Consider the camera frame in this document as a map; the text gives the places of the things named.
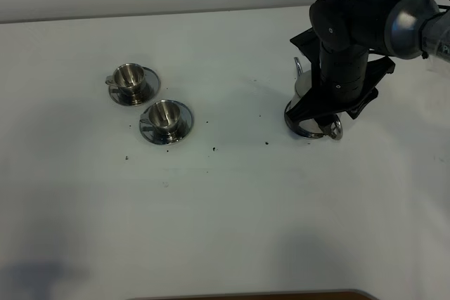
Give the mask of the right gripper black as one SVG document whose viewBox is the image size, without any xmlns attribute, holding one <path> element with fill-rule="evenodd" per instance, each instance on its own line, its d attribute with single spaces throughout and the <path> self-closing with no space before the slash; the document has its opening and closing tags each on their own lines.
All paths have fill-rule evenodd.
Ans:
<svg viewBox="0 0 450 300">
<path fill-rule="evenodd" d="M 331 124 L 332 118 L 346 112 L 356 119 L 378 97 L 376 85 L 395 64 L 387 56 L 368 61 L 369 50 L 353 45 L 343 51 L 326 48 L 316 33 L 306 30 L 290 42 L 311 63 L 311 88 L 285 113 L 289 124 L 313 119 Z"/>
</svg>

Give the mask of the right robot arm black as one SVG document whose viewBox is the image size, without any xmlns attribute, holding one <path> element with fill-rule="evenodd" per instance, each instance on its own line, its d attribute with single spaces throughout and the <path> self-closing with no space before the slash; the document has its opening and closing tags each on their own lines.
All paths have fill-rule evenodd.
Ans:
<svg viewBox="0 0 450 300">
<path fill-rule="evenodd" d="M 439 41 L 449 12 L 434 0 L 316 0 L 309 19 L 290 40 L 311 63 L 311 88 L 285 112 L 293 124 L 340 112 L 356 119 L 394 72 L 393 58 L 449 58 Z"/>
</svg>

